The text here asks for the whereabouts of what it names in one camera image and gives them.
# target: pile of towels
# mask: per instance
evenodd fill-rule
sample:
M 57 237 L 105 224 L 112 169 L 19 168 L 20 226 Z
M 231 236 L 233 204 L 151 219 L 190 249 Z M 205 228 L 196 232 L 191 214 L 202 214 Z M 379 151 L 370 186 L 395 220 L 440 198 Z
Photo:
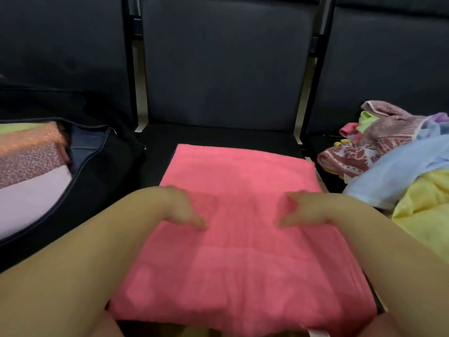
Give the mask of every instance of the pile of towels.
M 0 124 L 0 239 L 58 202 L 103 134 L 56 122 Z
M 367 101 L 362 110 L 318 163 L 345 179 L 344 194 L 390 211 L 449 262 L 449 117 L 415 116 L 383 101 Z

